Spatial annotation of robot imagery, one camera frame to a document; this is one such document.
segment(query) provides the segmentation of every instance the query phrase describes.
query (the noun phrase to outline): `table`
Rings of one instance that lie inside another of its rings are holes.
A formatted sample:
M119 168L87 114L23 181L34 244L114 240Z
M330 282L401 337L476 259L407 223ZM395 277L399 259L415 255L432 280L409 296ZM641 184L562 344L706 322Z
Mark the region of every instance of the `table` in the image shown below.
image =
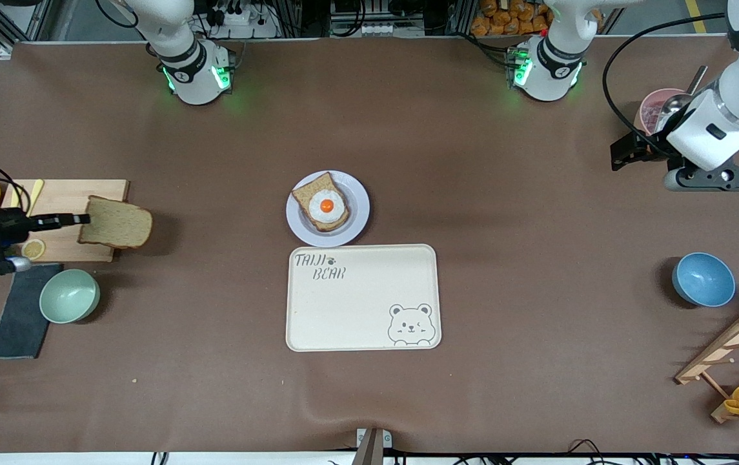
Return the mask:
M620 41L597 39L555 103L510 91L460 39L253 43L234 94L199 108L142 45L18 45L0 62L0 165L130 179L155 226L84 267L103 288L93 321L0 361L0 451L331 450L372 424L411 451L739 452L739 421L708 417L717 394L671 380L739 315L739 194L665 191L662 163L611 171L625 129L600 74ZM632 115L732 59L723 37L642 39L611 87ZM301 242L283 209L322 169L369 190L357 244L437 251L439 347L286 347ZM677 301L671 266L691 251L729 263L731 304ZM739 383L735 357L720 382Z

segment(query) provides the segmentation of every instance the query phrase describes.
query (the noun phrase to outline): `cutting board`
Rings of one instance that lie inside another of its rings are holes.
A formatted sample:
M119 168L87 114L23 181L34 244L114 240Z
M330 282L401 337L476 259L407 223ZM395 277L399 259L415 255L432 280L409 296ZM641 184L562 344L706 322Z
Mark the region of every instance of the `cutting board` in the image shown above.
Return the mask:
M15 180L30 194L36 180ZM9 207L14 189L7 189L3 206ZM84 214L89 195L124 201L128 195L127 180L45 180L36 198L34 215ZM31 232L31 239L45 242L45 254L35 262L111 262L114 250L99 244L77 243L82 226L69 226L53 231Z

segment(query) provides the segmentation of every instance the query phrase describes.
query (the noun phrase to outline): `white plate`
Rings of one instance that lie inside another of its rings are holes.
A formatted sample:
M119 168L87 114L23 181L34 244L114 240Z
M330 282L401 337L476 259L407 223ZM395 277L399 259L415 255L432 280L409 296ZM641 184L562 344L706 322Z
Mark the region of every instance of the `white plate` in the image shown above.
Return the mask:
M367 221L369 221L369 194L367 194L360 181L349 176L349 174L334 170L318 171L304 177L292 188L292 191L313 182L326 172L332 175L334 185L338 186L345 197L343 200L345 200L346 207L349 209L349 218L346 223L340 225L334 231L320 232L309 221L307 215L303 214L301 206L292 193L289 193L289 199L286 201L286 220L289 221L292 232L298 236L299 240L314 247L342 246L357 238L363 228L366 227Z
M289 256L286 344L291 350L413 350L439 342L432 247L301 247Z

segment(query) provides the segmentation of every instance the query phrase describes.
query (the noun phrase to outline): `toast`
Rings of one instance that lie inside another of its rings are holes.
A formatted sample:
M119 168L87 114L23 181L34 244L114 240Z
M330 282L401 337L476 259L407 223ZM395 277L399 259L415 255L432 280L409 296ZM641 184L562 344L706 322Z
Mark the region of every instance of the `toast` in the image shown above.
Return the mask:
M320 223L320 221L315 220L315 218L313 218L309 213L309 202L311 201L311 198L319 191L324 191L324 189L328 189L328 191L336 191L337 194L340 195L340 198L343 198L343 214L340 215L340 218L334 221L334 223ZM343 192L340 191L340 189L338 189L338 186L334 185L332 175L328 171L324 174L320 174L320 176L312 182L294 189L294 191L292 191L292 197L295 197L295 200L298 201L305 217L309 218L309 221L311 221L313 226L315 226L315 229L322 233L328 233L339 229L339 227L349 219L349 206L346 204L346 196L343 195Z
M97 195L89 195L86 213L91 215L91 223L80 228L80 244L103 244L116 249L142 247L154 224L150 211Z

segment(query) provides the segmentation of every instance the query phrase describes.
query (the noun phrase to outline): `green bowl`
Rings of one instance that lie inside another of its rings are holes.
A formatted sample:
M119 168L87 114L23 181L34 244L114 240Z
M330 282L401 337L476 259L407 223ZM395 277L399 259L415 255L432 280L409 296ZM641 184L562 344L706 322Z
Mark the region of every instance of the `green bowl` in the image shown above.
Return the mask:
M42 288L39 309L51 323L80 321L100 302L100 286L91 274L82 270L66 270L56 274Z

